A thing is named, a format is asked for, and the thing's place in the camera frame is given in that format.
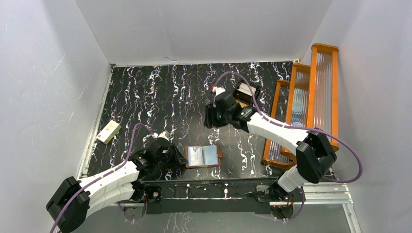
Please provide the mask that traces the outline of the white silver VIP card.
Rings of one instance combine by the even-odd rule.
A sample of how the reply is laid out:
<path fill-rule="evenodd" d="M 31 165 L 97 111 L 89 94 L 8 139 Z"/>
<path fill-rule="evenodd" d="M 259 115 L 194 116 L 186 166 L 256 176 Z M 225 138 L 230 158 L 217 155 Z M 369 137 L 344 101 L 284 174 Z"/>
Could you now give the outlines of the white silver VIP card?
<path fill-rule="evenodd" d="M 188 160 L 189 160 L 189 166 L 203 166 L 204 165 L 203 147 L 201 146 L 188 147 Z"/>

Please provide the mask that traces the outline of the brown leather card holder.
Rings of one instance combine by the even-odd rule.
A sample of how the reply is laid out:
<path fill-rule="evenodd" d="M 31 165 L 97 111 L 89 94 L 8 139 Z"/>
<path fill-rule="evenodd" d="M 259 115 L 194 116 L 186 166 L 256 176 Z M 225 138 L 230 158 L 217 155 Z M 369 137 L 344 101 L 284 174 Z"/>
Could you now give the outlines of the brown leather card holder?
<path fill-rule="evenodd" d="M 186 168 L 206 168 L 221 165 L 223 153 L 217 145 L 186 146 Z"/>

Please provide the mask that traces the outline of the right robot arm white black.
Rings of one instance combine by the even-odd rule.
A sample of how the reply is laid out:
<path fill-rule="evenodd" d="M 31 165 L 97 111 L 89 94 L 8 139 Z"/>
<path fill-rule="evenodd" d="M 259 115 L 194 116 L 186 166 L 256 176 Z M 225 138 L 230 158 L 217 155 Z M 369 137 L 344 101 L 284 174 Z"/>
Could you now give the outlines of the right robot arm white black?
<path fill-rule="evenodd" d="M 337 156 L 327 136 L 318 129 L 291 129 L 288 124 L 260 114 L 256 108 L 241 105 L 224 88 L 212 90 L 214 101 L 206 105 L 204 126 L 218 128 L 232 125 L 236 129 L 269 139 L 293 153 L 296 165 L 274 183 L 274 196 L 286 201 L 293 190 L 304 183 L 319 183 L 336 162 Z"/>

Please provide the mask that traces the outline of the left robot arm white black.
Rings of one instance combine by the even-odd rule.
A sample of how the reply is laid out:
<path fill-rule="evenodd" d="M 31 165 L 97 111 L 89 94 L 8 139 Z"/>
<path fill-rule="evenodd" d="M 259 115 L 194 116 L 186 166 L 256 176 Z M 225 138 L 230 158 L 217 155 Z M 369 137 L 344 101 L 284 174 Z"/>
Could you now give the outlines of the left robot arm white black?
<path fill-rule="evenodd" d="M 79 180 L 68 177 L 46 205 L 54 220 L 52 229 L 71 233 L 91 214 L 121 201 L 159 203 L 162 188 L 145 184 L 142 179 L 163 166 L 180 168 L 186 163 L 187 159 L 173 142 L 158 137 L 118 166 Z"/>

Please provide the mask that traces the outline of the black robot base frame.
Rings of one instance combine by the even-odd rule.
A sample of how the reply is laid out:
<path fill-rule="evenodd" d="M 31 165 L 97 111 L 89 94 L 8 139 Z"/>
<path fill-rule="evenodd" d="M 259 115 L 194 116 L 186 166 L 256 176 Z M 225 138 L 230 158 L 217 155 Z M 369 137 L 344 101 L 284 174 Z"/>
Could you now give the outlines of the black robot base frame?
<path fill-rule="evenodd" d="M 192 212 L 252 212 L 270 214 L 274 206 L 291 206 L 303 200 L 300 190 L 292 201 L 270 198 L 274 178 L 145 181 L 146 198 L 124 200 L 126 208 L 142 207 L 147 215 Z"/>

